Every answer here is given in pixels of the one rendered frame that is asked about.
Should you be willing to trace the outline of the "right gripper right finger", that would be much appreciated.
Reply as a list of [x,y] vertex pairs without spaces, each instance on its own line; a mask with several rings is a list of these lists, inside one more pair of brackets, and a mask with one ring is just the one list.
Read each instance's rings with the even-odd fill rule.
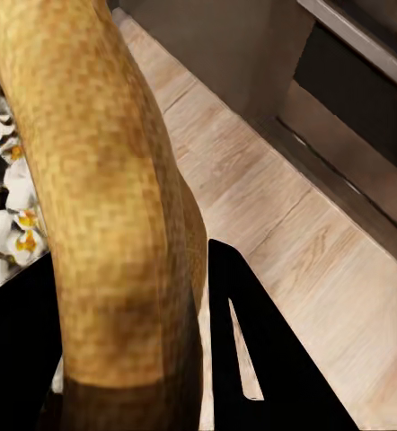
[[[360,431],[242,254],[208,240],[215,431]],[[229,306],[264,400],[243,395]]]

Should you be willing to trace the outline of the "popcorn bag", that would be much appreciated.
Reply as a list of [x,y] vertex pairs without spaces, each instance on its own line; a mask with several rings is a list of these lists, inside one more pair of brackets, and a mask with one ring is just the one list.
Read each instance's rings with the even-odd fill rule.
[[0,0],[63,350],[33,431],[199,431],[207,231],[107,0]]

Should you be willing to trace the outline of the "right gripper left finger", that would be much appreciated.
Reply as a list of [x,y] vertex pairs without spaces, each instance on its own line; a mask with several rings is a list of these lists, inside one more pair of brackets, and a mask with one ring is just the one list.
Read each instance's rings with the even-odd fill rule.
[[62,356],[49,252],[0,286],[0,431],[33,431]]

